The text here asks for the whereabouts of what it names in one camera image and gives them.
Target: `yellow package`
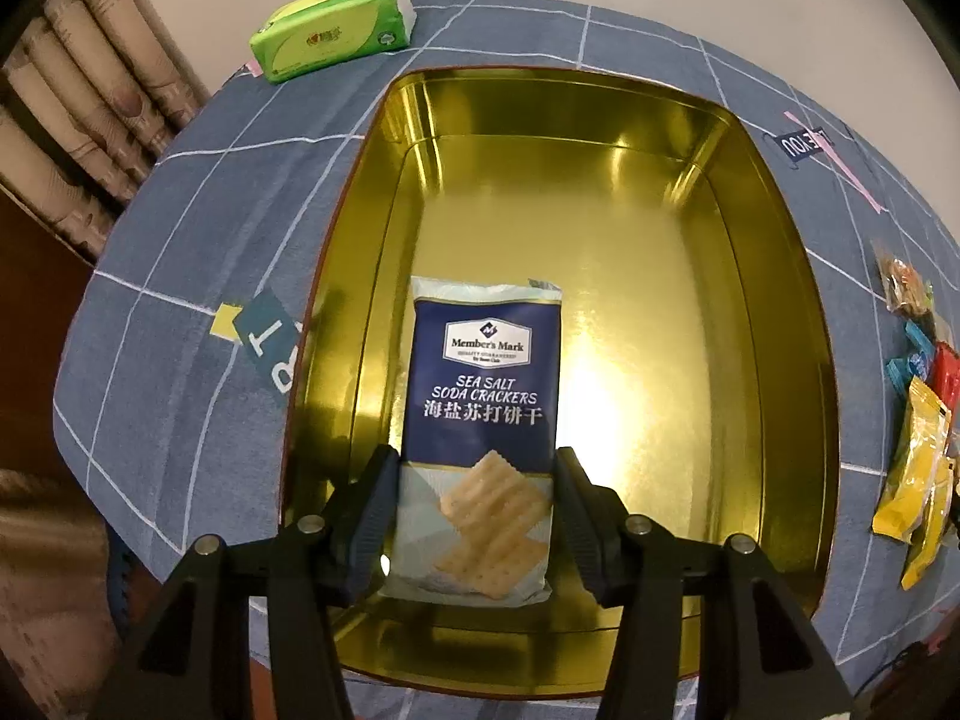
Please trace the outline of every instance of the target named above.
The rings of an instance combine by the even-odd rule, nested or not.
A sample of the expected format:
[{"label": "yellow package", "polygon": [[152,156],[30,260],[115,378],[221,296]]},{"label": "yellow package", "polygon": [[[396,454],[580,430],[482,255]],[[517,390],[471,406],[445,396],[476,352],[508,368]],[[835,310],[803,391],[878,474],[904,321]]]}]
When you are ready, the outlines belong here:
[{"label": "yellow package", "polygon": [[910,543],[947,443],[950,410],[917,376],[910,382],[904,427],[874,514],[874,533]]},{"label": "yellow package", "polygon": [[904,577],[901,587],[911,589],[920,581],[930,563],[937,557],[940,539],[947,527],[947,514],[953,495],[953,461],[943,456],[937,464],[937,475],[933,483],[926,509],[923,510],[923,526],[913,535],[913,543],[906,555]]}]

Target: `silver bolt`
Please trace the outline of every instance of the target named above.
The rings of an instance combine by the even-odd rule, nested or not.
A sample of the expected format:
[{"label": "silver bolt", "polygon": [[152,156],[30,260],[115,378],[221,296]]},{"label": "silver bolt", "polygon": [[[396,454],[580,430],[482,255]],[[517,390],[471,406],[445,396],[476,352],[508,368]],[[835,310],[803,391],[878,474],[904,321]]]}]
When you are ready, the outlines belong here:
[{"label": "silver bolt", "polygon": [[296,529],[301,533],[320,533],[326,527],[326,522],[320,514],[306,514],[296,522]]},{"label": "silver bolt", "polygon": [[741,555],[749,555],[750,552],[757,549],[757,543],[750,536],[747,536],[747,533],[737,533],[735,536],[731,536],[730,546],[740,552]]},{"label": "silver bolt", "polygon": [[627,521],[624,522],[623,525],[627,531],[633,533],[634,536],[646,536],[647,533],[650,533],[654,529],[654,524],[650,521],[650,517],[644,517],[643,514],[631,514],[630,517],[627,517]]},{"label": "silver bolt", "polygon": [[219,536],[214,536],[213,533],[208,533],[206,536],[200,536],[200,538],[194,541],[193,548],[197,551],[198,555],[212,555],[220,549],[220,538]]}]

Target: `logo on tissue pack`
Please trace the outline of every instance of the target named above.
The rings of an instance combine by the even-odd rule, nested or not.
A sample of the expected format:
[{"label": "logo on tissue pack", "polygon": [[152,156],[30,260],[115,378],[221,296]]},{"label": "logo on tissue pack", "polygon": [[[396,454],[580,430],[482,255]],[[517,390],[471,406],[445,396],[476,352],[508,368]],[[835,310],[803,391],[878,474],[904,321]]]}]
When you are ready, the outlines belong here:
[{"label": "logo on tissue pack", "polygon": [[448,322],[443,358],[483,368],[529,365],[532,336],[529,327],[503,319]]}]

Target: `tissue package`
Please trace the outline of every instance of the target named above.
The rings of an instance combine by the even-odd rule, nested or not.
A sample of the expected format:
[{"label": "tissue package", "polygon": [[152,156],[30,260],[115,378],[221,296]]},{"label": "tissue package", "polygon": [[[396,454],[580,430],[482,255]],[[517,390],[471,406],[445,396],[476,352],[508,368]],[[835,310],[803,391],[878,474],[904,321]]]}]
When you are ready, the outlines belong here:
[{"label": "tissue package", "polygon": [[267,80],[280,83],[321,67],[410,44],[410,0],[296,0],[250,39]]}]

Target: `pink ribbon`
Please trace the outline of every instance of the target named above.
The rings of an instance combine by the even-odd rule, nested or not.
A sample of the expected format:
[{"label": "pink ribbon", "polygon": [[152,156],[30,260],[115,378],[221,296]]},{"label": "pink ribbon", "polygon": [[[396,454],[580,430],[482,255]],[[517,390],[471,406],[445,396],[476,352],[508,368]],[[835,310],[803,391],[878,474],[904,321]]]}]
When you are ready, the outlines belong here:
[{"label": "pink ribbon", "polygon": [[884,211],[887,210],[882,205],[880,205],[874,199],[874,196],[867,191],[867,188],[860,183],[860,179],[857,178],[855,175],[853,175],[853,171],[844,164],[844,161],[840,159],[840,156],[837,154],[836,151],[833,150],[833,146],[829,144],[826,138],[824,138],[822,135],[819,135],[818,133],[810,129],[806,124],[801,122],[796,116],[790,113],[790,111],[784,111],[784,116],[787,119],[790,119],[791,122],[794,122],[794,124],[798,124],[800,127],[803,127],[803,129],[806,130],[806,133],[811,138],[813,138],[813,142],[816,143],[816,145],[822,149],[824,154],[827,154],[827,156],[829,156],[829,158],[832,159],[834,163],[836,163],[837,167],[839,167],[840,170],[843,170],[844,175],[846,175],[846,177],[848,177],[848,179],[850,180],[851,184],[853,184],[853,186],[856,187],[856,191],[859,191],[862,194],[862,196],[864,196],[868,201],[870,201],[870,204],[872,205],[872,207],[874,207],[874,210],[878,214],[882,214]]}]

